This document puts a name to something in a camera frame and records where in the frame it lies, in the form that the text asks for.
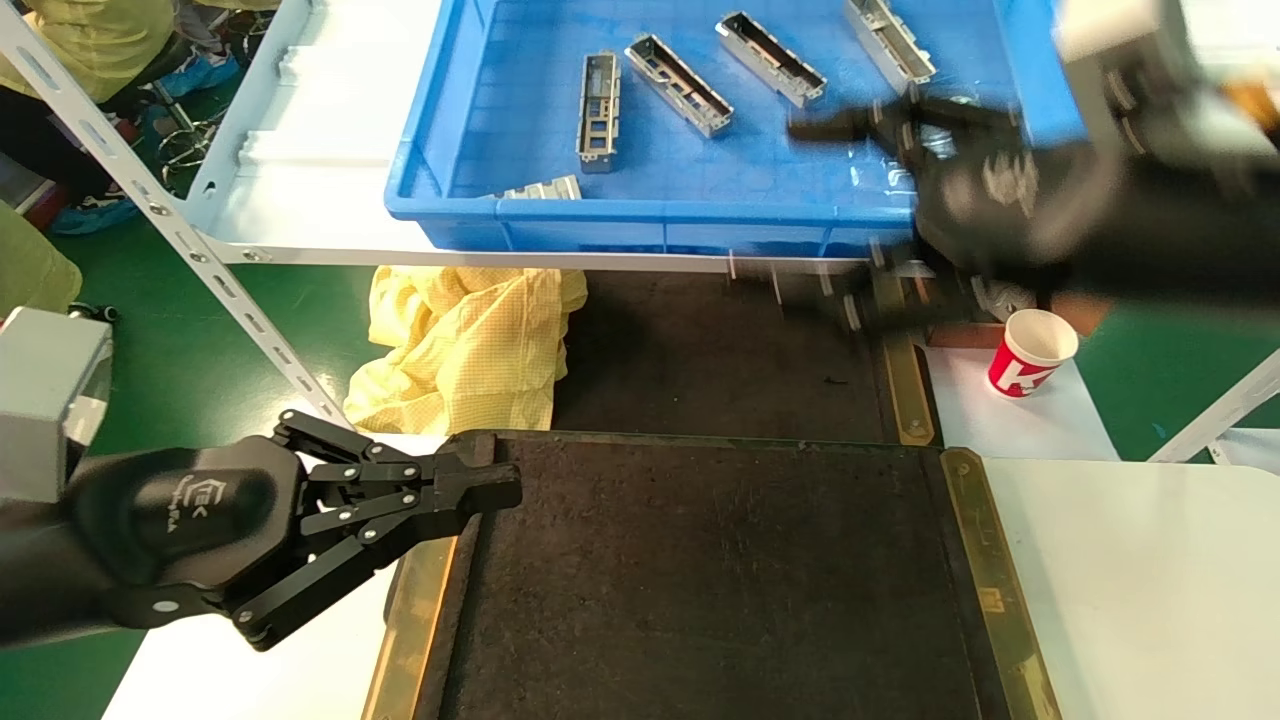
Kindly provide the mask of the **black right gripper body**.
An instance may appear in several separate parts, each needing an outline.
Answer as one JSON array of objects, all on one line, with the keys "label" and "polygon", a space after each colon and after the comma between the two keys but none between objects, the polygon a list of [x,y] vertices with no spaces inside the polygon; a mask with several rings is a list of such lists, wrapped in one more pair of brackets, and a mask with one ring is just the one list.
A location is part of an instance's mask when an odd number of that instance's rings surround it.
[{"label": "black right gripper body", "polygon": [[1275,152],[983,138],[905,165],[919,241],[959,270],[1039,293],[1277,309]]}]

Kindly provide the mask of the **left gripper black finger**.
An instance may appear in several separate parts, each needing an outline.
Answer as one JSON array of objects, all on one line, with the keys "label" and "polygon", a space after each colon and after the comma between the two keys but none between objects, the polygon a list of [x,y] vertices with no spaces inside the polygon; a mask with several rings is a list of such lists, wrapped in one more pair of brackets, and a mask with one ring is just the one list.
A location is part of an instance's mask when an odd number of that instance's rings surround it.
[{"label": "left gripper black finger", "polygon": [[517,507],[516,468],[465,468],[324,512],[305,514],[285,547],[294,566],[236,607],[246,642],[266,652],[416,546],[460,536],[470,519]]},{"label": "left gripper black finger", "polygon": [[497,466],[470,466],[452,448],[411,456],[355,430],[301,411],[284,411],[271,439],[319,464],[307,470],[316,493],[498,491]]}]

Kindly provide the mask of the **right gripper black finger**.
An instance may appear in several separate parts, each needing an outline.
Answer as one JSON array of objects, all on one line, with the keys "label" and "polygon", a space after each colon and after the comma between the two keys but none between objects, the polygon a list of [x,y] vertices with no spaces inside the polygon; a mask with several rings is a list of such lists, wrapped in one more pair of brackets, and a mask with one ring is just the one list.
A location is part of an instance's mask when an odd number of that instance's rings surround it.
[{"label": "right gripper black finger", "polygon": [[1021,113],[1016,108],[988,108],[968,97],[905,94],[788,119],[788,140],[795,143],[867,141],[906,169],[943,156],[928,142],[932,131],[946,133],[954,152],[987,143],[1023,145]]},{"label": "right gripper black finger", "polygon": [[928,333],[936,327],[995,324],[975,277],[934,269],[909,250],[876,250],[838,273],[842,323],[868,337]]}]

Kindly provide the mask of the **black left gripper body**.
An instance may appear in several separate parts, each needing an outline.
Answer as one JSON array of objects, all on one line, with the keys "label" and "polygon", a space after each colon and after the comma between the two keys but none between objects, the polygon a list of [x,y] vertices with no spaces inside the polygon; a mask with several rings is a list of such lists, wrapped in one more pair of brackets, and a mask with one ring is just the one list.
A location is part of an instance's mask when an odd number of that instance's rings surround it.
[{"label": "black left gripper body", "polygon": [[248,437],[84,460],[52,502],[3,501],[3,646],[232,614],[287,546],[305,480]]}]

